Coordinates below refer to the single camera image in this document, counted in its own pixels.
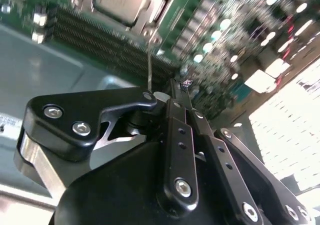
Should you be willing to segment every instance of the electronic component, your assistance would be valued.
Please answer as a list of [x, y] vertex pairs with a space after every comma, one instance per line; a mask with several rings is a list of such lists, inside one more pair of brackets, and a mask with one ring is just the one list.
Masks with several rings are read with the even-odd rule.
[[36, 42], [37, 44], [42, 44], [45, 41], [46, 35], [41, 32], [34, 31], [32, 33], [32, 41]]
[[9, 14], [11, 12], [11, 6], [9, 4], [0, 4], [0, 8], [3, 14]]
[[48, 16], [47, 14], [35, 12], [33, 15], [33, 22], [40, 27], [43, 27], [47, 23]]
[[[288, 37], [289, 23], [294, 23], [292, 35], [305, 43], [305, 35], [307, 41], [311, 38], [309, 30], [315, 22], [309, 21], [317, 20], [312, 13], [318, 6], [315, 0], [0, 1], [1, 14], [10, 13], [1, 16], [2, 23], [36, 43], [54, 40], [53, 46], [62, 44], [117, 73], [124, 71], [145, 81], [146, 51], [150, 51], [154, 88], [161, 88], [168, 77], [187, 66], [181, 80], [200, 87], [194, 97], [197, 108], [218, 104], [222, 98], [217, 94], [228, 94], [242, 80], [235, 74], [249, 56], [269, 46], [279, 53], [289, 45], [299, 50], [298, 42]], [[308, 14], [310, 18], [298, 22]], [[285, 38], [278, 42], [281, 35]], [[204, 92], [207, 88], [214, 92], [209, 95]]]
[[133, 24], [147, 2], [148, 0], [93, 0], [93, 5], [120, 22]]

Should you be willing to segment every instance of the capacitor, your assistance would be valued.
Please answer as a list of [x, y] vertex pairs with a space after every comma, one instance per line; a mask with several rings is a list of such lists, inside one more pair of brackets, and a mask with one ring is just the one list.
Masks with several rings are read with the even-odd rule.
[[213, 47], [214, 45], [211, 42], [204, 42], [202, 49], [203, 49], [203, 52], [209, 53]]
[[185, 29], [181, 33], [181, 38], [189, 41], [192, 38], [193, 35], [194, 35], [194, 33], [192, 31], [190, 31], [189, 29]]
[[204, 59], [204, 56], [200, 53], [195, 53], [193, 56], [193, 61], [195, 63], [201, 63], [201, 61]]
[[175, 54], [177, 57], [180, 57], [180, 56], [182, 56], [184, 54], [183, 50], [180, 47], [177, 47], [177, 46], [175, 46], [172, 49], [172, 53]]
[[214, 2], [212, 0], [202, 0], [200, 4], [200, 9], [209, 12], [213, 5]]
[[193, 19], [201, 23], [207, 15], [208, 15], [208, 11], [197, 9], [193, 15]]
[[3, 14], [9, 14], [11, 12], [11, 6], [9, 4], [0, 4], [0, 7]]
[[184, 38], [179, 38], [178, 41], [176, 42], [175, 46], [181, 49], [184, 49], [187, 45], [188, 41], [185, 40]]
[[200, 22], [195, 19], [191, 19], [186, 26], [186, 29], [195, 32], [200, 27]]

